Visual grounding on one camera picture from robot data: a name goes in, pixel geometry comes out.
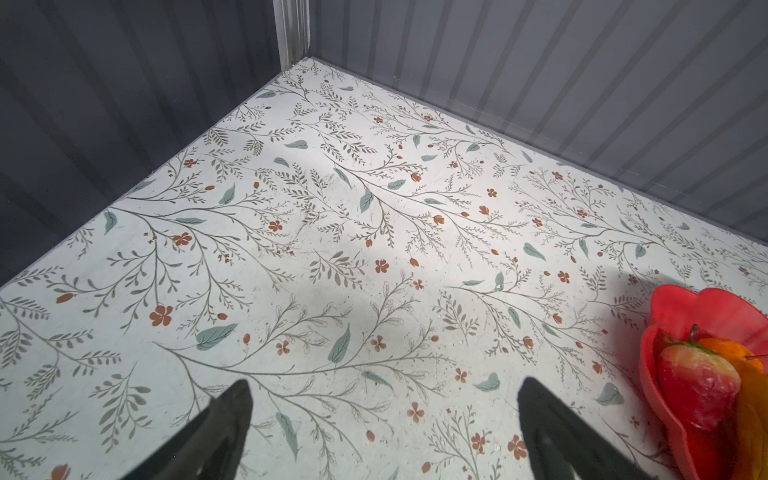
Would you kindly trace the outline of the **orange persimmon fruit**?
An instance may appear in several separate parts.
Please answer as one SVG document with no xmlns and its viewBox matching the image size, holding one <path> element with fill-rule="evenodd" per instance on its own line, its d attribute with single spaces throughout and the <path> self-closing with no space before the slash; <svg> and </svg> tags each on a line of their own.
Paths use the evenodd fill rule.
<svg viewBox="0 0 768 480">
<path fill-rule="evenodd" d="M 760 355 L 737 367 L 741 389 L 735 403 L 736 461 L 732 479 L 767 478 L 767 375 Z"/>
</svg>

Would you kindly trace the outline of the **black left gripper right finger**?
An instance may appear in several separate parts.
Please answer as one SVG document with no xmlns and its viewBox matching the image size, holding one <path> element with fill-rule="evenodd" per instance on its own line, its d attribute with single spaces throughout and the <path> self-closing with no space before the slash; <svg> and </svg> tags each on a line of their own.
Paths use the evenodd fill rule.
<svg viewBox="0 0 768 480">
<path fill-rule="evenodd" d="M 649 477 L 535 378 L 524 379 L 518 407 L 522 437 L 536 479 Z"/>
</svg>

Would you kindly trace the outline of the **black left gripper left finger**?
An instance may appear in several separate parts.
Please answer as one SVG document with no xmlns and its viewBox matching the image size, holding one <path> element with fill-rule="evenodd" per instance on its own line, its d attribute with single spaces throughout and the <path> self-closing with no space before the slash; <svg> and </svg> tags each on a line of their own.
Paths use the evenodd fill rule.
<svg viewBox="0 0 768 480">
<path fill-rule="evenodd" d="M 125 477 L 233 479 L 244 451 L 252 410 L 248 382 L 234 382 Z"/>
</svg>

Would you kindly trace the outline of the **small orange mandarin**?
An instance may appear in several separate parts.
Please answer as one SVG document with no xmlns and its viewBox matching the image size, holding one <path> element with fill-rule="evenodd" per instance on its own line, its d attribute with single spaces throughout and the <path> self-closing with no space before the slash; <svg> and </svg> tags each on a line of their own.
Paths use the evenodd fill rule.
<svg viewBox="0 0 768 480">
<path fill-rule="evenodd" d="M 740 375 L 764 373 L 759 355 L 754 354 L 742 344 L 720 338 L 704 338 L 699 341 L 699 344 L 727 360 Z"/>
</svg>

